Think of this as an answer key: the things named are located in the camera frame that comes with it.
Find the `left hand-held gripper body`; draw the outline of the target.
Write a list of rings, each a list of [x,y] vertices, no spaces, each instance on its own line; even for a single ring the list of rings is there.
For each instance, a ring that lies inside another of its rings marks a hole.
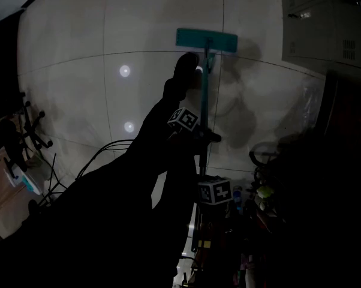
[[[169,140],[210,144],[207,128],[201,123],[200,118],[186,107],[177,109],[167,121],[167,125],[172,132]]]

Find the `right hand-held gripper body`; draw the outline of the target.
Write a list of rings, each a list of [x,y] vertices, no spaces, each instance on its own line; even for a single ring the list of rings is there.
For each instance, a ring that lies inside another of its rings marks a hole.
[[[232,200],[230,180],[219,176],[198,183],[199,201],[205,205],[219,205]]]

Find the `teal mop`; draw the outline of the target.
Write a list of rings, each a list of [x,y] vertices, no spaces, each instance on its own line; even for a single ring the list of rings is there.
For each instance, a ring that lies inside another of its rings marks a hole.
[[[192,47],[204,50],[201,79],[201,108],[200,108],[200,131],[204,140],[203,148],[199,156],[200,176],[206,175],[207,168],[207,134],[209,117],[209,75],[213,69],[215,59],[214,50],[227,53],[236,53],[238,36],[223,32],[179,28],[176,31],[176,45]]]

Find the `person's left forearm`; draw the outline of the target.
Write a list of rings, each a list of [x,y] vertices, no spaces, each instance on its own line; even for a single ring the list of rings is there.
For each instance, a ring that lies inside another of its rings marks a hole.
[[[157,206],[192,205],[195,202],[197,172],[195,156],[200,142],[190,134],[159,134],[148,138],[142,146],[141,160],[150,181],[165,173],[166,179]]]

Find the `black curved tube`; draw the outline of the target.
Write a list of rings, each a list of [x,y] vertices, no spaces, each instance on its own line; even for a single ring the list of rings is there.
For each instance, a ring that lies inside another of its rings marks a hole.
[[[249,151],[252,163],[257,167],[266,167],[270,161],[280,154],[280,147],[275,142],[260,142]]]

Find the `pale green white toy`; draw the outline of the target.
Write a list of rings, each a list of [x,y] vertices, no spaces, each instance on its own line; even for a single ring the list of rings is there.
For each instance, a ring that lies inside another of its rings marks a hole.
[[[269,186],[261,186],[257,189],[255,203],[262,211],[265,211],[272,206],[274,192],[274,189]]]

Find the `clear plastic sheet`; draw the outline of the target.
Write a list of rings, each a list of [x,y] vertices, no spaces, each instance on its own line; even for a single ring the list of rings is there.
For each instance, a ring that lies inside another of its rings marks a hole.
[[[302,130],[314,128],[321,107],[324,82],[309,82],[302,88],[297,102],[297,119]]]

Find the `grey metal locker cabinet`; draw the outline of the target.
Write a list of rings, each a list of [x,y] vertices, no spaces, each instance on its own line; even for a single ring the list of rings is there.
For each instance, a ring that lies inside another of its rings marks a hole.
[[[282,60],[361,74],[361,0],[282,0]]]

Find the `thin black stand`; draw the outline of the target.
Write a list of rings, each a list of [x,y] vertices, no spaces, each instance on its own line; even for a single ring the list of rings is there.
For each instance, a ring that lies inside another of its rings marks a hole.
[[[44,181],[41,192],[42,198],[38,202],[38,207],[44,208],[51,206],[68,187],[61,182],[61,178],[58,177],[55,171],[56,154],[53,156],[53,163],[48,162],[42,154],[40,154],[40,158],[47,166],[47,179]]]

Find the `white and teal container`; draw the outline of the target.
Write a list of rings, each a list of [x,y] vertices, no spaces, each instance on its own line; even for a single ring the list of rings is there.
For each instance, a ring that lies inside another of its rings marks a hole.
[[[37,195],[41,195],[42,191],[39,186],[34,182],[34,180],[23,172],[17,165],[14,166],[14,169],[10,170],[9,168],[4,169],[4,173],[9,180],[12,187],[25,186],[30,192],[33,192]]]

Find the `black office chair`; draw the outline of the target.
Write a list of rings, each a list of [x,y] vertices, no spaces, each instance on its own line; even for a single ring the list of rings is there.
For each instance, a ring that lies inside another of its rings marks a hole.
[[[8,155],[8,158],[4,158],[4,162],[12,177],[15,177],[13,166],[17,165],[22,172],[26,172],[28,169],[26,160],[31,157],[28,154],[27,137],[31,139],[32,144],[38,151],[42,147],[50,148],[53,146],[51,140],[45,142],[36,133],[36,127],[39,125],[40,120],[45,117],[45,112],[40,111],[34,122],[31,122],[28,114],[31,102],[24,102],[25,96],[24,92],[20,92],[16,97],[16,100],[20,101],[20,108],[16,112],[19,126],[16,126],[13,121],[4,116],[4,106],[0,105],[0,150],[4,148]]]

